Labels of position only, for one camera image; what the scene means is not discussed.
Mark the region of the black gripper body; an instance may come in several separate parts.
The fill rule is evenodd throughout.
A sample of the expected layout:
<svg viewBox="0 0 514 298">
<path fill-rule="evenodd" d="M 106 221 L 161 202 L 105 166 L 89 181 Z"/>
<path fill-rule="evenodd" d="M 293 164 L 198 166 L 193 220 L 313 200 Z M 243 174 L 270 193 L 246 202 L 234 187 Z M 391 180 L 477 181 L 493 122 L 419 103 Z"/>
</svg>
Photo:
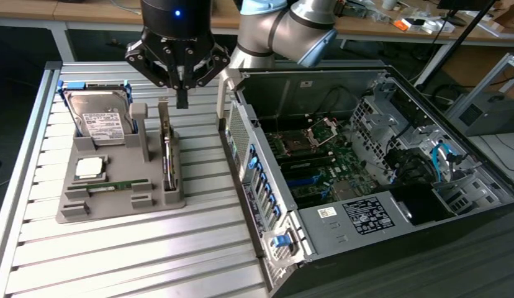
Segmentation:
<svg viewBox="0 0 514 298">
<path fill-rule="evenodd" d="M 211 1 L 142 1 L 142 42 L 166 65 L 197 66 L 214 47 Z"/>
</svg>

